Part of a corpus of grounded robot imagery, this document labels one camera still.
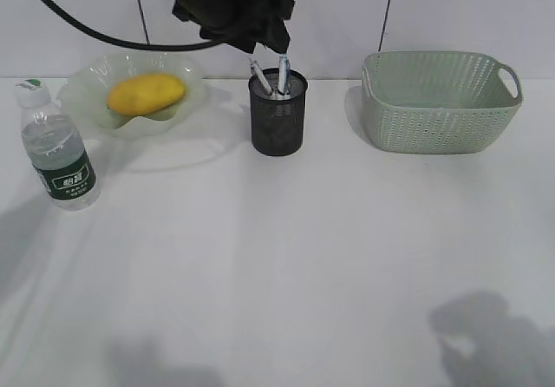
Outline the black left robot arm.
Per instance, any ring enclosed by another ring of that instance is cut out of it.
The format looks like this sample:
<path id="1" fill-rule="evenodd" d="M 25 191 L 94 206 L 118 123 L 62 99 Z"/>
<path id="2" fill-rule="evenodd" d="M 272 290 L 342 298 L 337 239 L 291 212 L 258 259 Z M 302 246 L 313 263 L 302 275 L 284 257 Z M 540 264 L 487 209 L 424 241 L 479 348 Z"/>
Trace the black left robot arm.
<path id="1" fill-rule="evenodd" d="M 174 0 L 173 15 L 197 24 L 203 41 L 161 49 L 186 52 L 228 44 L 251 54 L 261 44 L 285 54 L 291 41 L 285 22 L 294 6 L 294 0 Z"/>

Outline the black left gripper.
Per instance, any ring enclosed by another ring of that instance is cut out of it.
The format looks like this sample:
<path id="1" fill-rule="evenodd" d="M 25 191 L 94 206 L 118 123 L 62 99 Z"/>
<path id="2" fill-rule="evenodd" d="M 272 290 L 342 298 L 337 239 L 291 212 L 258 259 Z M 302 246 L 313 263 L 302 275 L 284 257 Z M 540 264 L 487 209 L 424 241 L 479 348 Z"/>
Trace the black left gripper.
<path id="1" fill-rule="evenodd" d="M 228 45 L 247 54 L 258 43 L 286 54 L 291 37 L 285 22 L 294 6 L 294 0 L 174 0 L 173 14 L 198 24 L 203 39 L 225 37 Z"/>

